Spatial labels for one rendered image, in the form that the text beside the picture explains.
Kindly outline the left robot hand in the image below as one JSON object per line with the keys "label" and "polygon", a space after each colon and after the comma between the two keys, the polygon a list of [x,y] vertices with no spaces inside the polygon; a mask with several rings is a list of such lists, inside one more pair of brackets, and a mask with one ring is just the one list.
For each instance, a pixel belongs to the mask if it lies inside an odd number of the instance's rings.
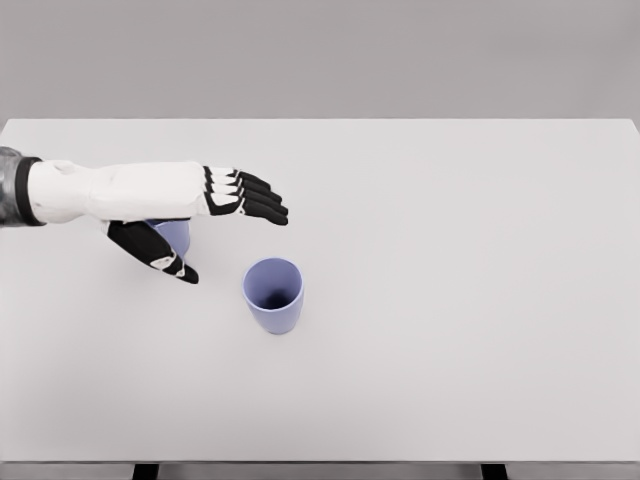
{"label": "left robot hand", "polygon": [[189,161],[99,169],[86,213],[103,221],[107,238],[140,263],[197,284],[198,272],[151,226],[153,221],[243,215],[286,226],[289,210],[268,182],[249,172]]}

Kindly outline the lavender plastic cup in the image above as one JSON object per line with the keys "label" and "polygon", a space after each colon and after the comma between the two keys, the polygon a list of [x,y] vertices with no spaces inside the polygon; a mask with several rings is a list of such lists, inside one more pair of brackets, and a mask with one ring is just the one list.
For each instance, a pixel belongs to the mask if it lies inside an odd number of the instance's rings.
{"label": "lavender plastic cup", "polygon": [[189,219],[150,219],[146,223],[169,243],[181,259],[185,258],[191,242]]}
{"label": "lavender plastic cup", "polygon": [[269,257],[244,273],[241,290],[256,322],[268,333],[283,335],[296,326],[304,303],[301,270],[292,261]]}

